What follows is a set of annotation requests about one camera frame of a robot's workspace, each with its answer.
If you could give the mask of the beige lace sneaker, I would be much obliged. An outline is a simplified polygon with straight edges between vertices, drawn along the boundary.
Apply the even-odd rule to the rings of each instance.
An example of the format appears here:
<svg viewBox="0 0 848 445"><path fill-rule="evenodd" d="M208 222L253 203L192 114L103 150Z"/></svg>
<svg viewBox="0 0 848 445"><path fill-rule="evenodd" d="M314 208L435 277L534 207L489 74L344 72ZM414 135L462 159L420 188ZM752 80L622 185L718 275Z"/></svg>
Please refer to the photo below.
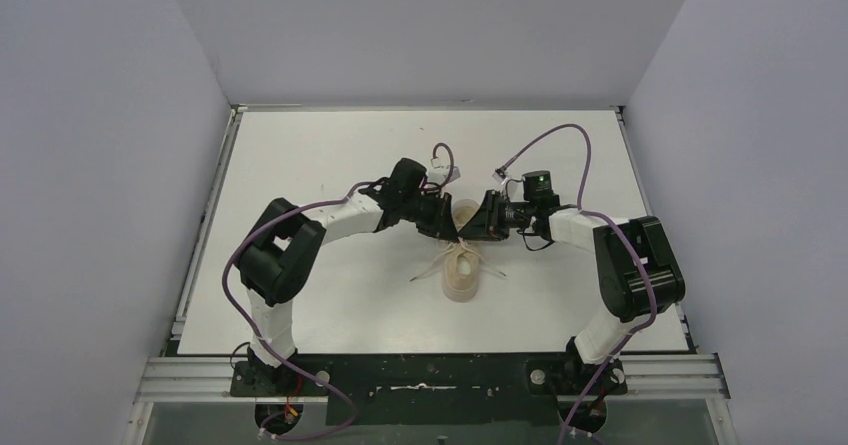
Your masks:
<svg viewBox="0 0 848 445"><path fill-rule="evenodd" d="M462 229L474 216L479 204L473 200L460 200L452 206L452 218L457 230ZM480 254L466 242L451 242L442 262L442 291L455 302L467 302L479 287Z"/></svg>

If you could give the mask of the cream shoelace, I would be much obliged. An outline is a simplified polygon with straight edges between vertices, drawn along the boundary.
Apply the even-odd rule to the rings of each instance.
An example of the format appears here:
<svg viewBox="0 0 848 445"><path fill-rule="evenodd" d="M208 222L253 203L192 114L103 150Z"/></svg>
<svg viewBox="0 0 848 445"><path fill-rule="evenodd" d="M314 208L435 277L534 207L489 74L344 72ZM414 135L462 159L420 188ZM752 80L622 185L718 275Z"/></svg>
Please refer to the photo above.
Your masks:
<svg viewBox="0 0 848 445"><path fill-rule="evenodd" d="M497 275L506 276L502 270L487 262L478 244L460 239L458 242L445 242L430 263L409 281L424 278L437 267L442 270L443 281L452 287L477 283L480 270L485 267L489 267Z"/></svg>

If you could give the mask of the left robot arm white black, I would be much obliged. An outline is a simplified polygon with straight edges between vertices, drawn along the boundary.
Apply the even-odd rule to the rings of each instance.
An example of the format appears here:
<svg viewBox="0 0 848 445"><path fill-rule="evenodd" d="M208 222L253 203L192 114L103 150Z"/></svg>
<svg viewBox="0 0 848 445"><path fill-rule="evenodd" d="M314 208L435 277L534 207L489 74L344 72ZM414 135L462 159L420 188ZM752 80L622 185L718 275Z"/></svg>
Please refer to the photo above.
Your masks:
<svg viewBox="0 0 848 445"><path fill-rule="evenodd" d="M296 367L288 360L293 339L293 300L304 289L321 248L357 234L384 231L402 221L431 238L458 237L452 196L426 183L426 168L400 159L392 173L355 184L335 200L296 206L272 200L227 262L238 271L249 307L240 314L253 332L252 359L260 363L256 379L272 394L295 384Z"/></svg>

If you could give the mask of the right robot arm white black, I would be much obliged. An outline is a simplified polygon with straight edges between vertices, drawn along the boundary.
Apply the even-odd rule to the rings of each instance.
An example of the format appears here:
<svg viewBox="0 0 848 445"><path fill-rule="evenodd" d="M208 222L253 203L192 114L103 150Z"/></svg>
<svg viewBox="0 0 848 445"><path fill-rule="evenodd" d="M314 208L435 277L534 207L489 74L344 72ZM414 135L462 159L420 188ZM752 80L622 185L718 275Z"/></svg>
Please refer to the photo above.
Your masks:
<svg viewBox="0 0 848 445"><path fill-rule="evenodd" d="M586 392L600 381L601 363L684 298L685 280L658 218L614 219L564 204L547 170L528 172L520 183L518 202L505 192L487 191L458 236L465 241L502 241L516 230L548 245L565 244L590 254L601 304L569 342L577 355L562 365L565 384Z"/></svg>

